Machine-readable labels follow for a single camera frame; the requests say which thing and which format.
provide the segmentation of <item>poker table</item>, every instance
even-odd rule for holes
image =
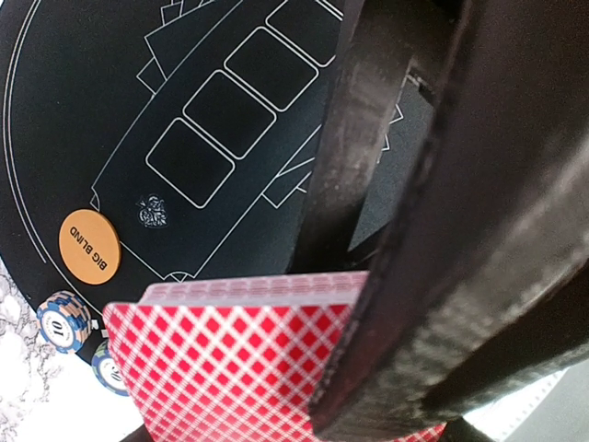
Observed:
[[[0,254],[33,308],[67,290],[102,309],[157,282],[283,273],[313,169],[339,5],[283,0],[5,0],[0,9]],[[411,85],[354,244],[390,218],[427,129]],[[73,211],[106,216],[121,264],[78,280]]]

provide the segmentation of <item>blue poker chip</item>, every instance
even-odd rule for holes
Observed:
[[[43,338],[60,353],[77,352],[88,336],[87,322],[63,299],[50,297],[43,302],[37,309],[37,319]]]
[[[83,327],[87,331],[87,335],[90,335],[92,332],[92,316],[90,315],[90,310],[86,303],[81,297],[74,293],[62,290],[54,293],[52,299],[58,304],[67,307],[67,309],[75,315],[75,318],[83,324]]]
[[[110,355],[108,341],[99,345],[92,356],[92,371],[107,390],[120,396],[129,396],[121,372]]]

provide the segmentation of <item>white line markings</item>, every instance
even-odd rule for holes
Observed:
[[[3,118],[6,121],[6,125],[3,125],[3,138],[5,141],[4,142],[4,150],[5,150],[5,159],[6,159],[6,167],[7,167],[6,173],[8,175],[8,180],[10,182],[10,187],[12,189],[12,194],[13,194],[13,198],[15,200],[15,204],[17,206],[18,213],[20,214],[21,222],[22,222],[25,230],[27,230],[27,233],[29,234],[29,238],[30,238],[31,242],[33,243],[33,246],[35,246],[35,249],[37,250],[37,252],[41,256],[43,263],[47,263],[47,261],[43,258],[43,255],[40,253],[40,250],[37,247],[37,244],[35,243],[33,237],[30,235],[30,231],[27,226],[27,221],[25,220],[25,218],[22,215],[23,210],[24,210],[25,216],[30,224],[30,229],[34,233],[35,238],[39,242],[39,245],[41,246],[43,252],[45,253],[45,255],[47,255],[47,258],[52,263],[52,265],[55,268],[55,270],[57,271],[57,273],[59,273],[62,276],[64,281],[72,288],[72,290],[74,290],[74,292],[76,292],[82,299],[84,299],[84,301],[93,310],[95,310],[100,316],[102,316],[102,312],[99,309],[97,309],[96,307],[94,307],[94,305],[88,299],[86,299],[77,290],[77,288],[74,287],[74,285],[65,276],[64,272],[62,272],[62,270],[57,266],[57,264],[53,260],[52,256],[49,254],[49,252],[45,248],[45,245],[41,241],[39,234],[38,234],[37,230],[35,229],[35,226],[34,226],[32,220],[30,219],[29,211],[27,210],[27,206],[25,205],[25,200],[22,196],[22,192],[20,190],[20,184],[18,182],[17,169],[16,169],[15,159],[14,159],[13,151],[12,151],[12,134],[10,132],[11,131],[10,111],[12,108],[12,89],[14,87],[15,76],[16,76],[17,67],[18,67],[18,60],[20,58],[22,46],[23,46],[23,43],[27,37],[27,33],[29,32],[29,27],[32,22],[32,19],[35,17],[35,14],[37,13],[40,2],[41,2],[41,0],[36,0],[35,2],[33,2],[33,4],[31,5],[31,7],[29,9],[29,12],[27,13],[27,16],[25,17],[25,21],[23,22],[23,24],[20,28],[20,32],[18,33],[18,37],[17,37],[17,43],[15,44],[15,47],[13,48],[12,56],[10,58],[10,65],[9,65],[10,67],[8,69],[8,75],[6,77],[6,88],[5,88],[4,108],[3,108]]]
[[[268,34],[271,38],[274,38],[275,40],[277,40],[279,43],[281,43],[282,46],[284,46],[287,50],[289,50],[290,52],[292,52],[294,55],[296,55],[300,60],[302,60],[307,66],[309,66],[313,72],[315,73],[315,75],[313,76],[313,78],[311,78],[309,80],[309,82],[301,88],[301,90],[293,97],[293,99],[290,101],[290,103],[288,103],[284,108],[280,108],[278,107],[276,104],[272,103],[266,96],[264,96],[264,94],[262,94],[260,91],[258,91],[256,88],[254,88],[250,83],[248,83],[246,80],[244,80],[236,71],[234,71],[233,69],[231,69],[229,67],[229,62],[231,61],[231,57],[237,52],[239,51],[239,49],[241,49],[241,47],[246,44],[246,42],[248,42],[248,40],[253,37],[253,35],[256,32],[265,32],[266,34]],[[223,62],[223,67],[225,68],[225,70],[227,72],[230,72],[231,74],[233,74],[239,81],[241,81],[244,85],[246,85],[247,87],[249,87],[254,93],[258,94],[261,98],[265,99],[271,106],[273,106],[278,112],[285,112],[288,111],[288,109],[295,103],[295,101],[298,100],[298,98],[303,95],[303,93],[305,93],[305,91],[311,86],[311,84],[317,80],[317,78],[319,77],[319,71],[318,69],[311,64],[311,62],[309,62],[305,57],[303,57],[299,52],[295,51],[290,45],[288,45],[282,38],[280,38],[279,36],[275,35],[274,33],[270,32],[269,29],[264,28],[263,26],[259,26],[257,28],[255,28],[241,43],[238,44],[238,46],[227,56],[227,58],[225,58],[225,61]]]
[[[192,103],[192,101],[194,100],[194,98],[199,94],[199,92],[202,91],[202,89],[207,85],[207,83],[216,75],[222,75],[224,77],[226,77],[229,81],[231,81],[233,84],[235,84],[237,87],[239,87],[241,90],[243,90],[245,93],[247,93],[250,97],[252,97],[254,100],[256,100],[266,111],[268,111],[271,116],[272,116],[272,122],[268,125],[268,127],[266,127],[266,129],[260,134],[260,136],[258,138],[256,138],[256,140],[253,142],[253,144],[246,150],[246,152],[241,156],[237,156],[234,152],[231,151],[231,149],[229,147],[227,147],[226,145],[224,145],[223,143],[221,143],[219,140],[217,140],[209,131],[207,131],[204,127],[202,127],[200,124],[198,124],[196,121],[194,121],[190,115],[186,112],[186,108],[188,108],[190,106],[190,104]],[[214,71],[205,81],[204,83],[202,83],[202,86],[199,87],[199,89],[194,93],[194,95],[191,97],[191,99],[188,100],[188,102],[184,105],[184,108],[182,108],[182,113],[184,114],[184,116],[188,119],[189,122],[191,122],[192,124],[194,124],[196,127],[198,127],[199,129],[201,129],[203,132],[205,132],[207,135],[209,135],[213,141],[215,141],[220,147],[222,147],[224,150],[227,151],[227,153],[229,155],[231,155],[232,157],[234,157],[235,159],[243,159],[246,157],[246,155],[251,151],[251,149],[254,148],[254,146],[261,140],[261,138],[270,130],[270,128],[274,125],[274,123],[276,122],[277,118],[276,118],[276,112],[274,112],[268,105],[266,105],[262,100],[260,100],[258,97],[256,97],[254,94],[252,94],[250,91],[248,91],[245,87],[243,87],[242,85],[240,85],[235,79],[231,78],[230,76],[228,76],[224,71],[221,71],[219,69],[217,69],[216,71]]]
[[[156,62],[157,69],[159,69],[159,72],[162,73],[162,76],[164,77],[164,79],[167,79],[166,73],[164,72],[164,69],[162,68],[162,65],[157,60],[156,53],[154,52],[154,50],[149,45],[149,41],[147,41],[147,37],[144,37],[144,39],[145,39],[145,44],[147,45],[147,49],[151,53],[151,56],[153,57],[154,61]]]
[[[403,120],[405,118],[405,116],[403,115],[403,112],[401,112],[401,108],[398,106],[398,104],[395,105],[395,108],[397,109],[397,112],[395,113],[395,116],[393,117],[391,122],[388,124],[389,126],[392,124],[395,124],[396,122],[400,122],[401,120]],[[388,132],[387,132],[387,134],[385,135],[385,147],[383,147],[383,152],[387,152],[388,150],[390,150],[390,140],[388,139]]]
[[[305,177],[303,179],[301,179],[294,187],[293,189],[291,189],[291,191],[289,191],[286,196],[284,196],[284,198],[282,198],[282,200],[278,203],[275,203],[268,195],[264,194],[264,199],[271,204],[272,207],[274,207],[275,209],[280,209],[281,205],[283,205],[286,200],[288,200],[293,193],[296,192],[297,189],[299,189],[299,186],[303,185],[303,183],[306,181],[307,178],[309,178],[311,176],[311,172],[308,172]]]
[[[151,154],[154,152],[154,150],[156,150],[156,147],[159,145],[159,143],[162,141],[162,139],[164,139],[164,137],[167,135],[167,132],[171,129],[171,127],[175,123],[177,123],[177,122],[184,124],[191,131],[193,131],[195,134],[197,134],[207,145],[209,145],[215,151],[217,151],[219,153],[219,155],[221,155],[221,157],[223,157],[224,159],[226,159],[229,162],[229,164],[231,165],[231,170],[225,175],[225,177],[223,178],[223,180],[217,185],[217,188],[213,191],[213,193],[211,193],[211,195],[207,198],[207,200],[204,203],[202,203],[202,204],[198,204],[195,201],[193,201],[190,198],[190,196],[188,196],[181,189],[179,189],[163,173],[161,173],[159,170],[157,170],[156,166],[154,166],[153,164],[151,164],[149,162],[149,157],[151,156]],[[222,149],[220,149],[219,147],[217,147],[216,145],[214,145],[213,143],[211,143],[209,140],[207,140],[204,136],[202,136],[199,132],[197,132],[196,130],[194,130],[193,127],[191,127],[189,124],[187,124],[186,122],[184,122],[184,120],[182,120],[181,118],[175,118],[169,124],[169,126],[164,131],[164,133],[160,135],[160,137],[157,139],[157,141],[154,144],[154,146],[149,150],[149,152],[147,152],[147,155],[145,155],[145,164],[152,171],[154,171],[159,178],[161,178],[163,181],[165,181],[172,189],[174,189],[176,192],[178,192],[180,195],[182,195],[190,204],[192,204],[197,209],[203,209],[204,207],[206,207],[206,205],[213,199],[213,197],[215,196],[215,194],[217,192],[219,192],[219,189],[221,189],[221,187],[223,186],[223,184],[225,184],[225,181],[227,181],[227,179],[231,176],[231,174],[233,173],[233,171],[236,169],[236,163]]]
[[[283,171],[283,169],[286,167],[286,165],[291,162],[293,160],[294,157],[296,157],[296,154],[298,154],[300,152],[300,150],[305,147],[305,145],[309,142],[309,140],[311,138],[313,138],[313,136],[318,132],[319,128],[321,126],[319,125],[312,133],[311,135],[303,142],[303,144],[301,144],[298,149],[295,150],[295,152],[291,155],[290,158],[288,158],[288,160],[286,160],[286,162],[284,162],[284,166],[282,166],[282,168],[278,171],[278,173],[276,173],[276,175],[274,175],[274,177],[268,182],[268,184],[266,185],[266,187],[260,192],[260,194],[256,197],[256,199],[254,199],[254,201],[249,205],[249,207],[245,210],[245,212],[241,215],[241,217],[236,221],[236,223],[229,229],[229,231],[225,234],[225,236],[223,237],[223,239],[221,239],[219,241],[219,243],[217,244],[217,247],[214,248],[214,250],[211,252],[211,254],[209,255],[209,257],[201,264],[201,267],[199,268],[199,270],[192,276],[192,278],[195,278],[196,276],[199,275],[200,272],[202,272],[202,269],[204,269],[204,266],[213,258],[213,256],[216,254],[216,252],[221,248],[221,246],[225,243],[225,241],[227,241],[227,238],[229,238],[231,236],[231,234],[234,232],[234,230],[237,228],[237,226],[239,225],[239,223],[241,223],[241,221],[243,220],[243,218],[246,217],[246,215],[249,213],[249,211],[253,208],[253,206],[260,200],[260,198],[263,197],[264,192],[266,192],[268,190],[268,188],[272,185],[272,183],[278,178],[278,174],[280,172]]]
[[[186,15],[186,14],[188,14],[188,13],[190,13],[190,12],[196,10],[196,9],[200,9],[200,8],[202,8],[204,6],[207,6],[207,5],[211,4],[211,3],[213,3],[214,1],[215,0],[208,0],[208,1],[207,0],[201,0],[201,2],[199,3],[199,5],[196,6],[194,9],[191,9],[190,11],[185,11],[184,10],[184,8],[185,8],[184,7],[185,0],[182,0],[182,5],[180,6],[180,15],[181,16],[184,16],[184,15]]]
[[[289,2],[289,0],[284,0],[284,2],[279,5],[276,9],[274,9],[267,17],[266,17],[266,26],[268,26],[268,28],[270,28],[271,30],[273,30],[274,32],[276,32],[278,35],[280,35],[285,41],[288,41],[293,47],[295,47],[298,51],[300,51],[302,54],[304,54],[306,57],[308,57],[309,59],[311,59],[313,62],[315,62],[319,67],[327,67],[331,64],[331,62],[333,62],[333,60],[335,60],[335,53],[333,54],[333,56],[329,59],[329,61],[327,63],[320,63],[317,59],[315,59],[310,53],[306,52],[303,48],[301,48],[298,44],[296,44],[296,42],[294,42],[293,40],[289,39],[286,35],[284,35],[280,29],[276,26],[273,26],[272,23],[270,22],[270,19],[272,18],[272,16],[274,14],[276,14],[284,5],[286,5]],[[341,17],[338,16],[337,14],[335,14],[329,7],[326,7],[324,4],[320,3],[320,2],[316,2],[319,6],[323,7],[329,14],[331,14],[332,16],[334,16],[337,20],[341,21]]]
[[[170,73],[169,76],[173,76],[174,73],[180,68],[180,66],[188,59],[188,57],[190,57],[192,55],[192,53],[194,52],[194,50],[196,50],[196,48],[239,6],[243,3],[243,0],[239,0],[224,16],[222,16],[219,21],[217,21],[214,26],[212,26],[209,31],[204,34],[204,36],[192,47],[192,49],[188,52],[188,54],[182,59],[182,61],[180,63],[178,63],[178,66],[176,66],[174,68],[174,70]],[[149,47],[149,51],[150,53],[154,54],[151,46],[149,45],[149,40],[147,39],[148,37],[151,37],[152,35],[156,34],[158,31],[160,31],[161,29],[165,28],[166,26],[171,25],[172,23],[175,23],[176,21],[185,18],[187,15],[189,14],[193,14],[196,13],[196,11],[198,11],[201,7],[206,6],[206,5],[202,5],[197,7],[196,9],[192,9],[190,12],[188,12],[185,15],[180,15],[176,18],[174,18],[173,20],[170,20],[165,26],[160,26],[157,29],[152,30],[151,32],[149,32],[148,34],[146,34],[144,36],[144,40],[147,43],[147,46]]]
[[[176,66],[174,68],[174,70],[172,71],[172,73],[170,74],[170,77],[172,77],[174,75],[174,73],[176,73],[177,70],[179,70],[182,65],[184,64],[184,62],[186,62],[186,60],[188,60],[190,58],[190,56],[194,53],[194,51],[196,51],[196,48],[198,48],[200,46],[200,44],[211,34],[213,33],[213,31],[219,26],[221,25],[221,23],[223,21],[225,21],[225,19],[227,17],[229,17],[229,15],[231,15],[231,13],[233,11],[235,11],[241,4],[243,3],[243,0],[239,0],[224,16],[222,16],[219,21],[217,21],[215,23],[215,25],[202,37],[202,39],[197,42],[192,49],[186,54],[186,56],[182,59],[182,61],[180,63],[178,63],[178,66]],[[164,79],[164,83],[162,84],[161,87],[163,87],[168,81],[168,78]],[[151,104],[152,100],[154,99],[154,96],[152,96],[149,101],[147,101],[147,103],[145,103],[144,107],[141,109],[141,111],[139,112],[139,114],[135,117],[135,119],[133,120],[133,122],[131,123],[131,125],[129,126],[129,128],[127,129],[127,131],[125,132],[125,134],[122,136],[121,140],[119,141],[119,143],[116,145],[116,147],[112,150],[112,152],[109,155],[109,158],[107,159],[107,161],[104,163],[104,165],[102,166],[102,169],[100,170],[100,172],[98,173],[97,177],[94,179],[94,182],[92,183],[92,185],[90,186],[91,191],[94,193],[94,195],[96,196],[97,200],[98,200],[98,207],[94,206],[97,210],[100,210],[100,199],[98,198],[98,193],[95,189],[95,186],[98,183],[98,180],[100,180],[100,177],[102,176],[102,174],[104,173],[104,171],[106,170],[107,166],[109,165],[109,163],[112,161],[112,159],[114,158],[115,154],[117,153],[117,151],[119,150],[119,148],[121,147],[122,143],[124,142],[124,140],[127,138],[127,135],[131,132],[131,130],[133,129],[133,127],[137,124],[137,122],[141,119],[141,117],[143,116],[144,112],[147,110],[147,108],[149,107],[149,105]],[[149,270],[152,271],[153,274],[155,274],[156,276],[158,276],[162,281],[165,281],[166,278],[168,277],[168,275],[166,276],[162,276],[161,274],[159,274],[155,269],[153,269],[149,264],[147,264],[147,262],[145,262],[144,260],[142,260],[137,254],[135,254],[129,247],[127,247],[125,244],[123,244],[121,242],[122,246],[129,251],[139,262],[141,262],[145,267],[147,267]],[[217,249],[214,250],[213,253],[216,253],[216,251],[218,250],[220,246],[217,247]],[[61,273],[61,271],[59,269],[57,269],[58,272],[60,272],[60,274],[62,275],[62,277],[65,279],[65,281],[72,287],[73,290],[76,291],[76,293],[78,295],[80,295],[80,293],[75,289],[75,287],[67,280],[67,278],[65,278],[64,274]]]
[[[166,26],[166,24],[169,23],[169,21],[166,21],[165,11],[168,10],[168,9],[180,8],[180,7],[181,7],[181,5],[172,3],[171,5],[165,5],[165,6],[162,6],[162,7],[159,8],[159,10],[161,12],[161,16],[162,16],[162,26]]]
[[[341,12],[337,7],[332,5],[327,0],[317,0],[317,2],[321,3],[321,5],[327,8],[334,16],[343,19],[343,12]]]
[[[147,87],[147,89],[149,89],[149,91],[152,93],[152,95],[155,95],[155,94],[157,93],[157,91],[156,91],[156,90],[153,90],[153,89],[151,88],[151,86],[149,86],[147,83],[145,83],[145,82],[144,82],[144,80],[141,78],[141,74],[144,72],[144,70],[145,70],[145,69],[147,69],[147,68],[148,68],[148,67],[151,65],[151,63],[155,63],[155,62],[156,62],[156,60],[155,60],[154,58],[152,58],[152,59],[151,59],[149,62],[147,62],[147,64],[146,64],[146,65],[145,65],[145,66],[144,66],[144,67],[141,69],[141,71],[139,71],[139,72],[137,73],[137,75],[135,76],[135,78],[137,78],[139,81],[141,81],[141,82],[143,83],[143,85],[144,85],[145,87]]]
[[[92,189],[92,198],[90,199],[90,205],[100,212],[100,198],[94,189]]]
[[[282,175],[286,175],[288,173],[291,173],[294,170],[297,170],[299,168],[302,168],[305,164],[309,164],[311,161],[313,161],[315,159],[315,157],[312,157],[310,159],[306,159],[305,161],[303,161],[302,163],[297,164],[296,166],[292,166],[291,168],[285,170],[284,172],[281,172],[281,174],[279,175],[279,177],[281,177]]]

